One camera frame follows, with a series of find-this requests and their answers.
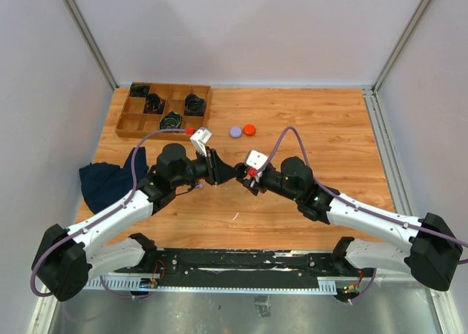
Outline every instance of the folded cloth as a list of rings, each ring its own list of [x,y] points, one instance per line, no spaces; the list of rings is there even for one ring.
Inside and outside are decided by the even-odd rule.
[[[98,213],[125,196],[133,187],[130,161],[133,150],[120,168],[117,164],[98,162],[80,168],[81,192],[85,203],[93,213]],[[146,150],[139,148],[135,155],[137,182],[148,172]]]

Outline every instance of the red round object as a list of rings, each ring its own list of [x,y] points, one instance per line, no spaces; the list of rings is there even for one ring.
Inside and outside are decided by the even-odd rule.
[[[245,135],[254,135],[255,134],[255,126],[253,124],[246,124],[244,126],[244,134]]]

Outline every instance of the purple disc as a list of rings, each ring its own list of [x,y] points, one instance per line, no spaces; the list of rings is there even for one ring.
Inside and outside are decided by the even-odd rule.
[[[240,138],[242,135],[242,129],[240,127],[233,127],[229,130],[229,135],[232,138]]]

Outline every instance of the wooden tray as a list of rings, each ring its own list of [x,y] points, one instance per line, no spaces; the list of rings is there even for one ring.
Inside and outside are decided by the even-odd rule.
[[[134,82],[150,87],[149,93],[156,93],[165,102],[161,115],[143,113],[146,98],[130,96],[130,90],[125,100],[124,107],[117,121],[116,133],[119,137],[143,138],[147,134],[159,129],[161,119],[171,111],[182,116],[181,129],[207,127],[208,116],[211,107],[211,87],[196,86],[191,84],[172,83],[145,83]],[[185,98],[189,94],[196,94],[206,101],[206,109],[203,116],[185,115]],[[184,133],[162,133],[153,136],[155,140],[183,140],[189,141],[190,136]]]

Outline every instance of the white backdrop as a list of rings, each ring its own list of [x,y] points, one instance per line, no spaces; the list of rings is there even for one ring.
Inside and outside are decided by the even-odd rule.
[[[363,85],[419,0],[76,0],[120,84]]]
[[[111,91],[61,0],[0,0],[0,333],[25,333],[31,264],[67,226]]]
[[[441,215],[468,240],[468,4],[435,0],[381,90],[419,216]],[[468,330],[468,265],[452,283]]]

